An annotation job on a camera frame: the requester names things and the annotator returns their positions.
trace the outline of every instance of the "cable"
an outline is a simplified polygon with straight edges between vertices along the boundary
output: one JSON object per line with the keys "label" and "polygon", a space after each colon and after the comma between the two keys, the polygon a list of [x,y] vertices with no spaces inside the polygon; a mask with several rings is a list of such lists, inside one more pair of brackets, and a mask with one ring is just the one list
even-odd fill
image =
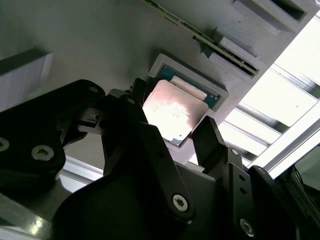
{"label": "cable", "polygon": [[296,175],[297,175],[297,177],[298,177],[298,179],[299,179],[299,181],[300,181],[300,183],[301,183],[301,185],[303,187],[303,190],[304,190],[305,194],[307,195],[309,200],[312,202],[312,204],[315,206],[315,208],[320,212],[320,209],[319,209],[318,205],[315,203],[315,201],[312,199],[312,197],[306,191],[305,184],[304,184],[304,181],[303,181],[303,179],[301,177],[300,172],[297,170],[296,166],[293,166],[293,168],[294,168],[294,172],[296,173]]}

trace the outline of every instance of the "white panel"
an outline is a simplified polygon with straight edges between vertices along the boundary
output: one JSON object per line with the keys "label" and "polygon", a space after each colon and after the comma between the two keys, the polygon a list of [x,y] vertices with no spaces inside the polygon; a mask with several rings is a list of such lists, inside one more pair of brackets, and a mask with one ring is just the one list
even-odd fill
{"label": "white panel", "polygon": [[225,119],[226,122],[250,133],[265,142],[272,144],[279,137],[280,133],[270,127],[248,116],[244,112],[234,109]]}
{"label": "white panel", "polygon": [[255,141],[248,135],[236,130],[225,122],[221,123],[218,128],[225,142],[233,144],[256,156],[259,156],[267,148],[266,145]]}
{"label": "white panel", "polygon": [[316,102],[315,98],[270,69],[241,101],[289,127]]}
{"label": "white panel", "polygon": [[319,44],[320,21],[314,17],[275,61],[275,64],[293,75],[297,75],[298,72],[320,85]]}

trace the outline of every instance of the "screw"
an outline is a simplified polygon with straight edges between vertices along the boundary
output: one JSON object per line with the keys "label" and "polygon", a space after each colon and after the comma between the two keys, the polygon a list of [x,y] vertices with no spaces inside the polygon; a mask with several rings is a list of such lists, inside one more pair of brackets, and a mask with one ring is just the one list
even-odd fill
{"label": "screw", "polygon": [[10,142],[5,138],[0,137],[0,152],[4,152],[9,147],[10,147]]}
{"label": "screw", "polygon": [[127,100],[128,100],[128,102],[131,103],[131,104],[135,104],[135,103],[136,103],[136,102],[135,102],[133,99],[131,99],[131,98],[128,98]]}
{"label": "screw", "polygon": [[254,229],[252,228],[251,224],[250,224],[247,220],[241,218],[241,219],[240,219],[240,226],[241,226],[242,230],[243,230],[250,238],[253,238],[253,237],[255,236]]}
{"label": "screw", "polygon": [[89,90],[90,90],[91,92],[94,92],[94,93],[98,93],[98,92],[99,92],[99,90],[98,90],[96,87],[94,87],[94,86],[89,87]]}
{"label": "screw", "polygon": [[34,158],[34,160],[39,161],[49,161],[53,158],[54,154],[54,150],[47,145],[38,145],[34,147],[31,151],[31,155]]}
{"label": "screw", "polygon": [[173,205],[176,207],[176,209],[178,209],[180,212],[185,212],[187,211],[188,209],[188,203],[187,203],[187,200],[179,195],[179,194],[176,194],[173,196],[172,198],[172,201],[173,201]]}
{"label": "screw", "polygon": [[239,153],[238,153],[236,150],[231,149],[231,152],[232,152],[234,155],[239,156]]}

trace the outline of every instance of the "black mechanical arm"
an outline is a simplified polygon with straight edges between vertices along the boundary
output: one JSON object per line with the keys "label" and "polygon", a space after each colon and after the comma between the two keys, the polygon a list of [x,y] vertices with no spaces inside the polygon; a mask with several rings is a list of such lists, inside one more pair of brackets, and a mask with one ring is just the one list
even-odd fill
{"label": "black mechanical arm", "polygon": [[[203,173],[175,163],[142,104],[128,92],[78,80],[0,113],[0,217],[39,238],[305,239],[308,226],[258,166],[247,169],[206,116],[192,133]],[[64,148],[101,135],[104,177],[61,188]]]}

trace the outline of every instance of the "metal bar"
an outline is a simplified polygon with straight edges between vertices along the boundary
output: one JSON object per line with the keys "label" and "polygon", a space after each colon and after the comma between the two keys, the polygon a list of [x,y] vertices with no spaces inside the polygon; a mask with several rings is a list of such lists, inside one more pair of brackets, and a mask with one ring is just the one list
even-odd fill
{"label": "metal bar", "polygon": [[178,25],[179,27],[183,28],[184,30],[188,31],[192,35],[196,37],[199,41],[207,44],[209,47],[211,47],[213,50],[217,51],[219,54],[223,55],[230,61],[232,61],[235,65],[239,66],[240,68],[245,69],[251,75],[257,75],[258,70],[252,67],[250,64],[245,62],[243,59],[237,57],[233,53],[227,51],[226,49],[223,49],[221,46],[218,46],[218,44],[213,41],[210,37],[207,35],[203,34],[202,32],[198,31],[188,23],[182,21],[181,19],[177,18],[173,14],[169,13],[167,10],[159,6],[157,3],[151,1],[151,0],[142,0],[144,3],[148,4],[152,8],[154,8],[158,13],[163,15],[166,19],[169,21],[173,22],[174,24]]}
{"label": "metal bar", "polygon": [[277,158],[278,155],[284,151],[284,148],[288,147],[293,143],[300,135],[305,133],[305,137],[311,136],[315,133],[314,128],[310,128],[313,124],[318,123],[320,112],[320,101],[316,103],[304,116],[302,116],[293,126],[291,126],[282,136],[272,144],[267,150],[265,150],[254,162],[252,165],[258,165],[265,167],[273,159]]}
{"label": "metal bar", "polygon": [[0,193],[0,216],[39,239],[51,236],[52,224],[29,209]]}
{"label": "metal bar", "polygon": [[264,125],[268,126],[269,128],[275,130],[280,134],[283,134],[289,129],[289,127],[284,125],[283,123],[264,115],[263,113],[255,110],[253,107],[250,107],[242,102],[238,104],[236,109],[247,114],[248,116],[251,116],[253,119],[256,119],[260,123],[263,123]]}

